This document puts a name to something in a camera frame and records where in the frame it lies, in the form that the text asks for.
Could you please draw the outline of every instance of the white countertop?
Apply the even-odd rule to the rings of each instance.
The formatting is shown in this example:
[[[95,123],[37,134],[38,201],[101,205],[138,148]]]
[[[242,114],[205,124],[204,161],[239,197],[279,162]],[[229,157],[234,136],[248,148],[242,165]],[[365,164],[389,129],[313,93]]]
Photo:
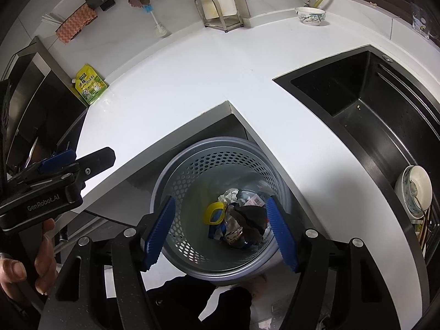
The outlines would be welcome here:
[[[319,27],[291,18],[227,34],[206,28],[156,52],[90,107],[76,153],[81,157],[109,146],[116,162],[87,182],[84,203],[75,211],[86,209],[173,146],[163,139],[173,131],[201,115],[203,123],[213,123],[231,110],[332,239],[364,240],[388,285],[402,329],[411,329],[422,314],[419,277],[390,206],[333,132],[272,81],[367,44],[408,69],[439,99],[437,81],[404,50],[332,14]]]

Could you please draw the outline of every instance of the black sink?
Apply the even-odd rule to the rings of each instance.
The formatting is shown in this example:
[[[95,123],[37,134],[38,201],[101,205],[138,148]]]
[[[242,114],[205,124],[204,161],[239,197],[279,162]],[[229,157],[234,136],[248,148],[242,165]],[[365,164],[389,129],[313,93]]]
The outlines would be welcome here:
[[[406,166],[425,168],[433,185],[432,222],[437,226],[425,262],[436,258],[433,263],[440,265],[440,252],[436,252],[440,241],[440,105],[435,98],[372,46],[318,61],[274,81],[318,116],[357,157],[390,203],[413,254],[420,253],[420,246],[393,189]],[[434,280],[440,278],[434,268],[431,275],[428,268],[431,294],[436,293],[434,283],[435,288],[440,286],[440,279]]]

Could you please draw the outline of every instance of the human hand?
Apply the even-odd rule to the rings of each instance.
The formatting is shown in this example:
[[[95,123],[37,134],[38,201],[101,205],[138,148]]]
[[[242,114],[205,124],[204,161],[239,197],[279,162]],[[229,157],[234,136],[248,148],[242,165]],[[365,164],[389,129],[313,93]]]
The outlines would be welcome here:
[[[39,278],[35,282],[35,288],[40,294],[47,294],[55,283],[58,276],[56,270],[56,261],[54,258],[54,247],[51,239],[45,234],[55,227],[53,219],[47,219],[43,222],[43,238],[40,249],[35,258],[35,269]],[[25,303],[26,299],[21,294],[15,283],[26,280],[26,269],[23,263],[14,259],[0,259],[0,286],[11,299]]]

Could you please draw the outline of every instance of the yellow seasoning packet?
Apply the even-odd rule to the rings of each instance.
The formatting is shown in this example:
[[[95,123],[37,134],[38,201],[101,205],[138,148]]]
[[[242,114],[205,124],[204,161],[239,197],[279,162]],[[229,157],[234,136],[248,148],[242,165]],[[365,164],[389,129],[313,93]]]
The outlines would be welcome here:
[[[83,96],[89,105],[92,105],[107,89],[107,85],[92,67],[84,65],[76,74],[75,89]]]

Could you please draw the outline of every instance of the orange patterned towel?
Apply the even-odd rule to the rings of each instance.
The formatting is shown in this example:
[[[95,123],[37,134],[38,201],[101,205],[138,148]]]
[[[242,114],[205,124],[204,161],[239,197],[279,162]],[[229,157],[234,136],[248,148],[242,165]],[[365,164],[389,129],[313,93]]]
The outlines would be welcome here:
[[[63,24],[56,30],[58,39],[67,44],[81,32],[81,29],[98,17],[94,9],[86,3],[77,9]]]

